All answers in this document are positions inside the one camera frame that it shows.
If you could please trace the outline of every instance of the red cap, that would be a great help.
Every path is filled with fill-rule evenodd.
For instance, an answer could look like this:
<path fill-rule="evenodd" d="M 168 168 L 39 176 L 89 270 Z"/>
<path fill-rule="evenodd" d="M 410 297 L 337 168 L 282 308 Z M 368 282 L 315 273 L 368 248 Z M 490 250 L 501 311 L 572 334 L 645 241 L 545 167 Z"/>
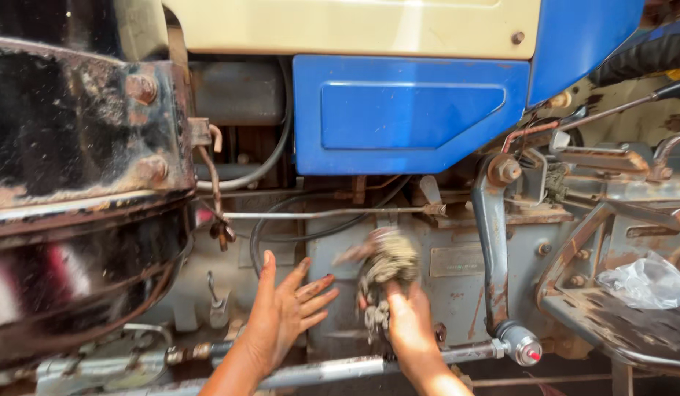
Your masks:
<path fill-rule="evenodd" d="M 531 359 L 535 361 L 540 361 L 540 354 L 538 354 L 536 351 L 529 349 L 529 351 L 526 353 L 526 356 L 530 357 Z"/>

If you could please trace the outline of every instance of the black cable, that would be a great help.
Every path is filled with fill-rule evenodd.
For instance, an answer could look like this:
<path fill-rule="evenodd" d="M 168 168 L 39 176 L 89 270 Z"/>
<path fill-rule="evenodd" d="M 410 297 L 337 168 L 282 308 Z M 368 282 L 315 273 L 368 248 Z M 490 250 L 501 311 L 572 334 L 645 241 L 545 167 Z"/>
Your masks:
<path fill-rule="evenodd" d="M 382 198 L 381 201 L 379 201 L 379 203 L 374 205 L 374 208 L 381 208 L 382 206 L 386 205 L 398 194 L 399 191 L 401 191 L 401 189 L 406 185 L 406 183 L 408 183 L 408 180 L 410 179 L 411 179 L 410 175 L 404 176 L 404 178 L 396 185 L 396 187 L 393 188 L 393 190 L 391 190 L 384 198 Z M 267 213 L 277 212 L 280 209 L 296 202 L 306 201 L 309 199 L 332 198 L 333 196 L 334 194 L 329 192 L 298 195 L 296 197 L 291 197 L 275 204 L 274 206 L 269 208 Z M 371 215 L 370 213 L 365 213 L 336 227 L 329 228 L 323 231 L 318 231 L 308 235 L 301 235 L 298 237 L 274 237 L 272 235 L 268 235 L 266 237 L 260 238 L 262 228 L 264 227 L 268 220 L 260 219 L 259 221 L 257 221 L 257 224 L 255 224 L 250 235 L 250 257 L 252 258 L 252 267 L 254 267 L 254 270 L 257 273 L 258 277 L 262 269 L 262 260 L 259 253 L 259 243 L 262 240 L 265 242 L 304 242 L 312 239 L 323 238 L 344 231 L 350 227 L 353 227 L 362 220 L 365 220 L 370 215 Z"/>

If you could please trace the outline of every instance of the perforated metal step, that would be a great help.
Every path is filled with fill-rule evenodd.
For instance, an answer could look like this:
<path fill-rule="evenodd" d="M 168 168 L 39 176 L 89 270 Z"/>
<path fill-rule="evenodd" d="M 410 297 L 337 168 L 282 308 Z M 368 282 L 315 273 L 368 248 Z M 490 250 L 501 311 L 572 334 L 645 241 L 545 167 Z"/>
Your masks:
<path fill-rule="evenodd" d="M 634 309 L 602 289 L 563 290 L 542 307 L 612 359 L 680 374 L 680 308 Z"/>

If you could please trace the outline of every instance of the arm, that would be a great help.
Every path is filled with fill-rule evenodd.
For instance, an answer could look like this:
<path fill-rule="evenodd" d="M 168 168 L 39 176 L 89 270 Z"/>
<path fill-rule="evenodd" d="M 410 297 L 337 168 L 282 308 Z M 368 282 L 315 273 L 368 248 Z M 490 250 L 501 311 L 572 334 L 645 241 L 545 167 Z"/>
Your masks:
<path fill-rule="evenodd" d="M 276 259 L 264 252 L 264 267 L 257 296 L 244 333 L 235 341 L 198 396 L 248 396 L 257 384 L 282 363 L 296 337 L 328 316 L 317 312 L 338 296 L 337 289 L 316 297 L 328 287 L 333 275 L 298 288 L 310 266 L 300 262 L 277 288 L 274 288 Z"/>
<path fill-rule="evenodd" d="M 442 361 L 431 325 L 430 302 L 418 283 L 408 298 L 395 282 L 386 285 L 389 337 L 401 371 L 421 396 L 472 396 Z"/>

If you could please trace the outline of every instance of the rusty bolt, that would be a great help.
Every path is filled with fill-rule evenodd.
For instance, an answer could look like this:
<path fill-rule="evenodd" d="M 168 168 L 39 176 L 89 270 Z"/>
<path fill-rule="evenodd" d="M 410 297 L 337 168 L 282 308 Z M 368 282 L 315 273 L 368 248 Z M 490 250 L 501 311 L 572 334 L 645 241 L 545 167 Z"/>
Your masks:
<path fill-rule="evenodd" d="M 168 172 L 166 161 L 158 155 L 145 157 L 137 162 L 137 174 L 144 180 L 159 183 L 166 178 Z"/>
<path fill-rule="evenodd" d="M 440 322 L 433 326 L 433 331 L 435 331 L 435 341 L 439 344 L 442 344 L 448 338 L 448 328 Z"/>
<path fill-rule="evenodd" d="M 523 32 L 515 32 L 511 34 L 511 42 L 518 45 L 526 39 L 526 34 Z"/>
<path fill-rule="evenodd" d="M 583 286 L 584 285 L 584 278 L 581 277 L 580 275 L 573 276 L 572 278 L 569 279 L 569 282 L 575 286 Z"/>
<path fill-rule="evenodd" d="M 582 260 L 588 260 L 590 256 L 590 252 L 587 249 L 582 249 L 577 254 L 574 255 L 576 258 L 580 258 Z"/>
<path fill-rule="evenodd" d="M 521 176 L 521 166 L 515 159 L 507 159 L 496 166 L 497 179 L 502 183 L 513 183 Z"/>
<path fill-rule="evenodd" d="M 129 97 L 146 105 L 157 97 L 157 82 L 151 76 L 133 74 L 125 79 L 124 90 Z"/>
<path fill-rule="evenodd" d="M 544 243 L 538 248 L 538 254 L 540 254 L 540 256 L 547 256 L 551 251 L 552 245 L 549 243 Z"/>

